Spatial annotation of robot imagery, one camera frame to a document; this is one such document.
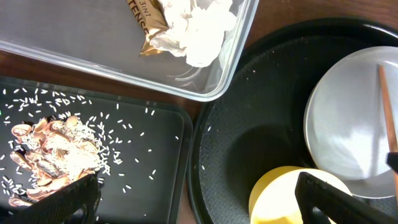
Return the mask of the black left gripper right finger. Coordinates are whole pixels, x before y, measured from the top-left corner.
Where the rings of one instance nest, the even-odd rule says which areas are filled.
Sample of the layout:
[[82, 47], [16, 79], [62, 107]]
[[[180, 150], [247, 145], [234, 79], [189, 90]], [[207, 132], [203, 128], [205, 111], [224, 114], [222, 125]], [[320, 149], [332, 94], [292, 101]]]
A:
[[395, 218], [366, 205], [308, 172], [299, 173], [295, 198], [304, 223], [397, 223]]

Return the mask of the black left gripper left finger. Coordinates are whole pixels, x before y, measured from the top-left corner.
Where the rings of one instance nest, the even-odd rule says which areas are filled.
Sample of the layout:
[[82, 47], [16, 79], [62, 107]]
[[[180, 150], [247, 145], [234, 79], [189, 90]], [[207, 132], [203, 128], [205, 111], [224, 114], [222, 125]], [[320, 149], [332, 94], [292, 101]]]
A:
[[1, 218], [1, 224], [96, 222], [101, 191], [94, 174], [56, 191], [37, 203]]

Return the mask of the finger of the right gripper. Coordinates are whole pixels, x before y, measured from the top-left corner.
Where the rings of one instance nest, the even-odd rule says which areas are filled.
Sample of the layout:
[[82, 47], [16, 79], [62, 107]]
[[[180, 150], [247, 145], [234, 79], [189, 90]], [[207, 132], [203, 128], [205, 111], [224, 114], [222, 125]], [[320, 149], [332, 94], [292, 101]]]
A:
[[387, 155], [387, 164], [395, 172], [398, 173], [398, 153], [389, 152]]

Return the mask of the yellow bowl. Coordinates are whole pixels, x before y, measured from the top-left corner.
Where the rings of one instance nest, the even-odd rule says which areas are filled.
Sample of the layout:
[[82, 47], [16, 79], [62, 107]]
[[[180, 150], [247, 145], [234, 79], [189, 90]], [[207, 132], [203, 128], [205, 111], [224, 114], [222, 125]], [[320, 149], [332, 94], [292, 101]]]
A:
[[295, 188], [301, 172], [308, 172], [351, 195], [339, 178], [325, 171], [297, 166], [278, 167], [264, 174], [254, 185], [249, 197], [250, 223], [302, 223], [295, 198]]

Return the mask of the food scraps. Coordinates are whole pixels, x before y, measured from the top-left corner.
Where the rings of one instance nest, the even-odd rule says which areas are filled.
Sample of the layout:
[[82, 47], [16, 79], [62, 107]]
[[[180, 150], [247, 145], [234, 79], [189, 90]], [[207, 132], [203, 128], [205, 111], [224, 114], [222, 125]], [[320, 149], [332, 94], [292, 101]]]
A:
[[43, 117], [34, 124], [17, 124], [11, 133], [18, 144], [27, 146], [25, 152], [12, 150], [11, 160], [35, 179], [34, 185], [23, 193], [10, 194], [27, 195], [25, 205], [39, 195], [50, 193], [61, 183], [77, 180], [88, 172], [96, 173], [97, 178], [100, 171], [109, 172], [100, 156], [102, 141], [77, 115]]

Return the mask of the wooden chopstick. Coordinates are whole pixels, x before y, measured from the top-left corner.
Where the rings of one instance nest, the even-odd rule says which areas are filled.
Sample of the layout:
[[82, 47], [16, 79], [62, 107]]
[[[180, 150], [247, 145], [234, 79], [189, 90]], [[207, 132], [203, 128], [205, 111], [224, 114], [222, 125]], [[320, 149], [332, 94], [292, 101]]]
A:
[[[397, 152], [397, 136], [394, 125], [394, 118], [392, 112], [391, 101], [389, 97], [389, 90], [386, 80], [385, 69], [382, 65], [377, 66], [377, 73], [379, 75], [379, 83], [381, 87], [382, 103], [386, 124], [387, 140], [389, 145], [389, 152]], [[393, 171], [394, 188], [397, 197], [397, 173]]]

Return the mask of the grey round plate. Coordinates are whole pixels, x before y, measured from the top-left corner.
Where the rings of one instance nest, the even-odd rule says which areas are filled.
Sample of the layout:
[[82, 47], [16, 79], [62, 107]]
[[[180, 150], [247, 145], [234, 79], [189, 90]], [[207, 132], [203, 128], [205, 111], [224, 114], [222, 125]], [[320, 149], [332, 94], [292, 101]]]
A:
[[370, 47], [336, 62], [315, 85], [306, 105], [303, 133], [318, 169], [339, 178], [363, 198], [396, 195], [378, 67], [386, 73], [397, 118], [397, 47]]

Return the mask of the white tissue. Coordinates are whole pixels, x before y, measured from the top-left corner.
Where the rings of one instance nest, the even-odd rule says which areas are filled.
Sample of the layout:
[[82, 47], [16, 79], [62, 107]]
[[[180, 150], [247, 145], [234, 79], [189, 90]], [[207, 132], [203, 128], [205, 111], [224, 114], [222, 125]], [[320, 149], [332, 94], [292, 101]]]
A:
[[156, 34], [155, 49], [185, 57], [192, 67], [209, 66], [221, 52], [225, 32], [231, 31], [236, 16], [232, 0], [160, 0], [168, 29]]

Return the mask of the gold coffee sachet wrapper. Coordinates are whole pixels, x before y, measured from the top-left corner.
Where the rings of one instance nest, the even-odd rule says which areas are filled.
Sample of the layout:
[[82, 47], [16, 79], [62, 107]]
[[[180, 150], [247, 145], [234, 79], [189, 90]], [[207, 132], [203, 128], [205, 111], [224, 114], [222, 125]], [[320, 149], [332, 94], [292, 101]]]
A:
[[161, 54], [161, 50], [150, 44], [153, 37], [168, 29], [160, 2], [158, 0], [127, 0], [127, 3], [145, 35], [145, 42], [141, 48], [140, 56]]

